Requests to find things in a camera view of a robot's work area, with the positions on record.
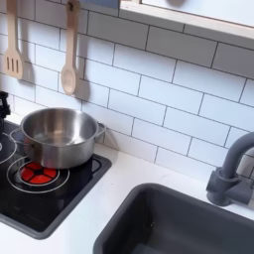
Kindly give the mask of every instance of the slotted spatula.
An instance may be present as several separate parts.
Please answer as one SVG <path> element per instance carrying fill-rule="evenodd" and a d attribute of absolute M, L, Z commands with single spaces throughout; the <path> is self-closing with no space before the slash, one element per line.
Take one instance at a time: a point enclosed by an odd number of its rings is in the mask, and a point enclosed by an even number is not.
<path fill-rule="evenodd" d="M 8 22 L 8 50 L 4 54 L 4 70 L 7 75 L 21 79 L 24 60 L 18 47 L 17 2 L 6 0 Z"/>

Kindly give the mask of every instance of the wooden shelf edge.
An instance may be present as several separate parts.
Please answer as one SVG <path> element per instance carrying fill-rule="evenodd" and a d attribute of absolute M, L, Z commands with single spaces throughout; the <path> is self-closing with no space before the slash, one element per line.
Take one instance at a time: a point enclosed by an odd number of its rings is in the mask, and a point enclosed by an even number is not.
<path fill-rule="evenodd" d="M 234 36 L 240 36 L 248 39 L 254 39 L 254 27 L 241 26 L 239 24 L 229 23 L 189 13 L 172 11 L 159 7 L 138 4 L 133 1 L 121 1 L 120 10 L 152 16 L 155 18 L 171 20 L 187 25 L 206 28 Z"/>

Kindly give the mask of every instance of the sink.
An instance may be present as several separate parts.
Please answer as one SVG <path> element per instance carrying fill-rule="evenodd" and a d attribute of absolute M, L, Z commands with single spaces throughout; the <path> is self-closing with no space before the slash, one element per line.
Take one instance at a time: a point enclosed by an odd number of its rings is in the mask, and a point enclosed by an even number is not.
<path fill-rule="evenodd" d="M 169 188 L 135 187 L 94 254 L 253 254 L 254 221 Z"/>

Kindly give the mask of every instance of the white countertop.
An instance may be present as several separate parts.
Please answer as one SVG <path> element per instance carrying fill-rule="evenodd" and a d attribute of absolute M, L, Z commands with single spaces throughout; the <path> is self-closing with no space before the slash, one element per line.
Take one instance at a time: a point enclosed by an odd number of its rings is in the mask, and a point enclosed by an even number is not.
<path fill-rule="evenodd" d="M 8 120 L 19 123 L 20 119 Z M 95 239 L 121 202 L 143 183 L 161 184 L 207 202 L 206 183 L 101 145 L 95 146 L 95 153 L 108 158 L 112 167 L 59 228 L 49 238 L 35 240 L 0 223 L 1 253 L 92 254 Z M 226 209 L 254 220 L 253 202 L 249 207 L 232 204 Z"/>

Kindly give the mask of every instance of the pot rim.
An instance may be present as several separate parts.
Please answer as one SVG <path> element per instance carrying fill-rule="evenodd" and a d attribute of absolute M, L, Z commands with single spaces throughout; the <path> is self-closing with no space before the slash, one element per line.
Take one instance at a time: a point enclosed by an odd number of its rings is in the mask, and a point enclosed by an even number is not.
<path fill-rule="evenodd" d="M 37 139 L 32 138 L 31 136 L 29 136 L 29 135 L 25 132 L 25 130 L 24 130 L 24 123 L 26 122 L 26 120 L 27 120 L 30 116 L 35 115 L 35 114 L 37 114 L 37 113 L 39 113 L 39 112 L 42 112 L 42 111 L 56 110 L 56 109 L 63 109 L 63 110 L 68 110 L 68 111 L 74 111 L 74 112 L 76 112 L 76 113 L 81 113 L 81 114 L 84 114 L 84 115 L 88 116 L 88 117 L 89 117 L 92 121 L 94 121 L 94 123 L 96 124 L 96 131 L 94 132 L 94 134 L 93 134 L 90 138 L 86 139 L 85 141 L 79 142 L 79 143 L 77 143 L 77 144 L 66 144 L 66 145 L 61 145 L 61 146 L 56 146 L 56 145 L 53 145 L 53 144 L 49 144 L 49 143 L 45 143 L 45 142 L 38 141 Z M 26 116 L 22 119 L 22 121 L 21 121 L 20 130 L 22 131 L 22 133 L 23 133 L 27 138 L 29 138 L 30 140 L 34 141 L 35 143 L 38 143 L 38 144 L 41 144 L 41 145 L 44 145 L 44 146 L 48 146 L 48 147 L 53 147 L 53 148 L 65 148 L 65 147 L 69 147 L 69 146 L 80 146 L 80 145 L 82 145 L 82 144 L 84 144 L 84 143 L 86 143 L 86 142 L 88 142 L 88 141 L 90 141 L 90 140 L 92 140 L 92 139 L 94 140 L 94 139 L 96 138 L 97 134 L 99 133 L 99 124 L 98 124 L 98 122 L 97 122 L 92 116 L 90 116 L 90 115 L 87 114 L 87 113 L 84 113 L 83 111 L 76 110 L 76 109 L 71 109 L 71 108 L 65 108 L 65 107 L 51 107 L 51 108 L 39 109 L 39 110 L 36 110 L 36 111 L 34 111 L 34 112 L 32 112 L 32 113 L 26 115 Z"/>

